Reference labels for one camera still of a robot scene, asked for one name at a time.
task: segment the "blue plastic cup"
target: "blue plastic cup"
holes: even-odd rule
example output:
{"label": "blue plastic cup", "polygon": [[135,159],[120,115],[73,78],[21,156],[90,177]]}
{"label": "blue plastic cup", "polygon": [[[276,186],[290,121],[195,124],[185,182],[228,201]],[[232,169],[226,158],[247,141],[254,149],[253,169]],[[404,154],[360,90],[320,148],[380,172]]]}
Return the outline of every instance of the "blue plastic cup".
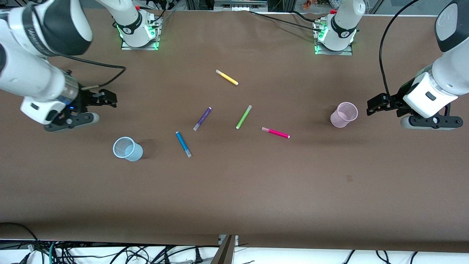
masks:
{"label": "blue plastic cup", "polygon": [[142,146],[135,143],[133,139],[121,137],[114,143],[113,152],[118,158],[128,161],[137,161],[144,154],[144,149]]}

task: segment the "black cable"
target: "black cable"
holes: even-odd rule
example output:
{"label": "black cable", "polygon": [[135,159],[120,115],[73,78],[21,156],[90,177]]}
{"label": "black cable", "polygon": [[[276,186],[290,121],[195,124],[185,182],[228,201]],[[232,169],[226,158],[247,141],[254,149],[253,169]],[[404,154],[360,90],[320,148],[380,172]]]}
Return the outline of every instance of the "black cable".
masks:
{"label": "black cable", "polygon": [[314,19],[309,19],[309,18],[303,16],[300,12],[297,12],[297,11],[295,11],[295,10],[292,10],[292,11],[290,11],[289,13],[297,14],[297,15],[299,15],[302,19],[314,23]]}
{"label": "black cable", "polygon": [[158,19],[160,19],[165,14],[165,11],[166,11],[166,9],[163,9],[163,12],[161,12],[161,14],[157,18],[155,18],[154,20],[151,20],[150,23],[153,23],[153,22],[157,21]]}
{"label": "black cable", "polygon": [[199,264],[204,262],[204,259],[200,256],[199,248],[196,248],[196,260],[194,261],[195,264]]}
{"label": "black cable", "polygon": [[388,257],[388,255],[387,255],[386,250],[383,250],[384,255],[386,256],[386,259],[383,259],[383,258],[379,255],[379,252],[378,252],[377,250],[376,250],[375,252],[376,252],[376,255],[379,257],[379,259],[381,259],[382,261],[384,261],[386,264],[391,264],[391,263],[389,262],[389,257]]}
{"label": "black cable", "polygon": [[110,255],[107,255],[107,256],[76,256],[76,255],[70,255],[70,257],[72,257],[72,258],[81,258],[81,257],[105,258],[105,257],[114,256],[114,255],[116,255],[116,254],[117,254],[117,253],[110,254]]}
{"label": "black cable", "polygon": [[137,252],[133,252],[132,250],[130,250],[130,252],[132,252],[132,255],[127,255],[127,259],[125,261],[125,264],[128,264],[133,257],[145,259],[146,263],[148,264],[150,262],[148,253],[147,253],[148,257],[145,258],[145,257],[143,257],[142,255],[139,254],[139,252],[142,251],[142,250],[144,252],[146,252],[145,247],[139,248],[139,250]]}
{"label": "black cable", "polygon": [[347,264],[347,263],[350,261],[350,258],[352,257],[352,255],[353,255],[354,253],[355,253],[355,249],[352,250],[352,251],[349,253],[347,259],[345,260],[345,262],[344,262],[343,264]]}
{"label": "black cable", "polygon": [[307,26],[295,24],[295,23],[292,23],[292,22],[289,22],[289,21],[281,20],[281,19],[271,17],[271,16],[266,16],[266,15],[259,14],[259,13],[253,12],[253,11],[248,11],[248,12],[253,13],[255,15],[258,15],[258,16],[263,16],[263,17],[267,17],[267,18],[270,18],[270,19],[273,19],[273,20],[277,20],[277,21],[280,21],[280,22],[283,22],[283,23],[287,23],[287,24],[290,24],[290,25],[294,25],[294,26],[305,28],[305,29],[309,29],[309,30],[312,30],[312,31],[318,31],[318,32],[321,31],[320,29],[315,29],[315,28],[310,28],[310,27],[307,27]]}
{"label": "black cable", "polygon": [[[38,12],[36,11],[36,8],[34,6],[31,6],[31,9],[37,19],[38,22],[40,22],[41,20],[39,19],[39,15],[38,15]],[[39,23],[41,29],[45,28],[47,29],[51,34],[53,34],[53,32],[44,24],[42,23]],[[77,57],[73,57],[73,56],[69,56],[69,55],[66,55],[66,54],[63,54],[61,52],[58,52],[58,51],[55,51],[53,50],[52,48],[48,47],[52,53],[58,55],[58,56],[62,56],[62,57],[65,57],[67,59],[71,59],[71,60],[74,60],[74,61],[78,61],[78,62],[84,62],[84,63],[88,63],[88,64],[93,64],[93,65],[97,65],[97,66],[101,66],[101,67],[107,67],[107,68],[114,68],[114,69],[122,69],[118,74],[116,74],[112,79],[110,79],[109,81],[103,83],[103,84],[100,84],[100,85],[96,85],[96,86],[93,86],[93,88],[101,88],[101,87],[104,87],[108,84],[110,84],[111,82],[113,82],[114,80],[116,80],[122,73],[125,72],[125,70],[127,69],[127,67],[125,66],[120,66],[120,65],[112,65],[112,64],[106,64],[106,63],[100,63],[100,62],[94,62],[94,61],[89,61],[89,60],[85,60],[85,59],[81,59],[81,58],[77,58]]]}
{"label": "black cable", "polygon": [[22,7],[22,5],[17,0],[15,0],[15,2],[18,4],[19,7]]}
{"label": "black cable", "polygon": [[24,244],[22,243],[19,243],[18,245],[14,245],[14,246],[8,246],[8,247],[4,247],[4,248],[0,248],[0,250],[2,249],[8,249],[8,248],[17,248],[17,249],[20,249],[20,247],[24,246]]}
{"label": "black cable", "polygon": [[172,255],[181,253],[181,252],[186,251],[186,250],[196,249],[196,248],[219,248],[219,246],[195,246],[195,247],[190,247],[190,248],[184,248],[184,249],[181,249],[181,250],[178,250],[176,252],[173,252],[173,253],[169,254],[167,257],[169,258]]}
{"label": "black cable", "polygon": [[173,248],[175,248],[176,246],[166,246],[162,251],[160,251],[156,257],[150,262],[150,264],[154,264],[160,257],[162,257],[165,253],[167,253],[168,251],[172,250]]}
{"label": "black cable", "polygon": [[119,252],[112,258],[112,260],[111,260],[111,262],[109,262],[109,264],[113,264],[113,262],[117,259],[117,257],[118,257],[120,254],[122,254],[122,253],[124,253],[125,251],[127,251],[127,249],[129,249],[129,247],[125,247],[125,248],[123,248],[121,251],[119,251]]}
{"label": "black cable", "polygon": [[414,262],[414,257],[415,257],[415,255],[417,255],[417,253],[418,253],[418,251],[412,253],[412,256],[410,257],[410,263],[409,263],[409,264],[413,264],[413,262]]}
{"label": "black cable", "polygon": [[387,82],[386,82],[386,75],[384,73],[384,68],[383,68],[383,59],[382,59],[382,53],[383,53],[383,43],[384,43],[384,38],[386,37],[386,34],[387,34],[387,31],[389,30],[389,28],[391,27],[391,24],[394,22],[394,20],[397,18],[397,16],[399,14],[401,14],[405,9],[407,9],[408,7],[410,7],[411,5],[413,5],[414,3],[418,2],[420,0],[412,0],[409,4],[405,5],[403,8],[401,8],[394,16],[393,18],[391,19],[391,21],[389,22],[389,24],[387,25],[386,29],[384,30],[384,33],[383,33],[383,37],[381,38],[381,42],[379,44],[379,68],[381,69],[381,75],[383,76],[383,83],[384,83],[384,89],[386,89],[386,95],[389,99],[389,101],[395,105],[398,109],[402,109],[402,107],[400,106],[397,106],[395,103],[394,103],[394,99],[391,97],[390,93],[389,93],[389,88],[387,87]]}
{"label": "black cable", "polygon": [[0,223],[0,226],[2,225],[14,225],[14,226],[19,226],[23,229],[25,229],[26,231],[28,231],[28,233],[34,238],[34,241],[36,243],[36,245],[38,246],[37,250],[41,253],[41,259],[42,259],[42,264],[44,264],[44,256],[42,256],[42,254],[44,252],[47,252],[44,251],[44,248],[41,246],[41,244],[39,243],[39,239],[38,237],[33,233],[33,231],[31,231],[31,229],[29,229],[27,226],[23,225],[23,224],[20,224],[20,223],[14,223],[14,222],[2,222]]}
{"label": "black cable", "polygon": [[24,256],[24,258],[20,261],[19,264],[26,264],[28,262],[28,258],[30,255],[31,255],[31,252],[26,254],[26,256]]}

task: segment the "pink marker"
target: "pink marker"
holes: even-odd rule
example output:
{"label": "pink marker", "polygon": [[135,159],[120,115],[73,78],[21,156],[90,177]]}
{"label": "pink marker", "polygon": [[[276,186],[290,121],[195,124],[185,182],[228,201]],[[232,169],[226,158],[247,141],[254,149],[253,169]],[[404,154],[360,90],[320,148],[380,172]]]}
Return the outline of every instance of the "pink marker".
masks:
{"label": "pink marker", "polygon": [[286,138],[286,139],[290,138],[290,135],[282,133],[282,132],[275,131],[274,129],[263,127],[262,131],[269,132],[270,134],[281,136],[281,137]]}

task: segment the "plastic cup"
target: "plastic cup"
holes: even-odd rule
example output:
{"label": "plastic cup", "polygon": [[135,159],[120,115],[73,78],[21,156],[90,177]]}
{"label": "plastic cup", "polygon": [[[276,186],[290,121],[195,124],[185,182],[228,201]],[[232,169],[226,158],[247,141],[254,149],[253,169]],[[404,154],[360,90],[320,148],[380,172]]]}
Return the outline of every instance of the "plastic cup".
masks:
{"label": "plastic cup", "polygon": [[121,137],[114,143],[113,152],[118,158],[128,161],[137,161],[144,154],[144,149],[142,146],[135,143],[133,139]]}
{"label": "plastic cup", "polygon": [[343,102],[331,115],[331,123],[335,127],[345,127],[358,117],[358,109],[353,103]]}

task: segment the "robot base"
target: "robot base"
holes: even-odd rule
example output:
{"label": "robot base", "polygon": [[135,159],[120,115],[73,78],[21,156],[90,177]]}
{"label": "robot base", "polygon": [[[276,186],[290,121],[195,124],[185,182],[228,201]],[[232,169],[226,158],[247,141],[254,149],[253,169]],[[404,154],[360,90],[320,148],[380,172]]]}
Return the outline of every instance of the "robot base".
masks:
{"label": "robot base", "polygon": [[[150,19],[154,19],[155,15],[150,13]],[[151,27],[154,27],[152,29],[149,29],[150,34],[154,35],[155,38],[150,40],[146,45],[141,46],[141,47],[132,47],[129,46],[122,38],[122,43],[121,43],[121,50],[158,50],[159,49],[159,38],[161,36],[161,28],[162,28],[162,22],[163,18],[160,17],[158,18],[153,24],[151,24]]]}
{"label": "robot base", "polygon": [[[321,30],[325,29],[325,25],[327,22],[321,18],[321,19],[316,19],[315,22],[313,22],[313,28],[319,28]],[[349,44],[347,48],[344,50],[340,51],[334,51],[326,48],[323,43],[321,43],[318,38],[321,32],[314,32],[314,53],[315,54],[325,54],[325,55],[345,55],[345,56],[351,56],[353,55],[352,53],[352,45]]]}

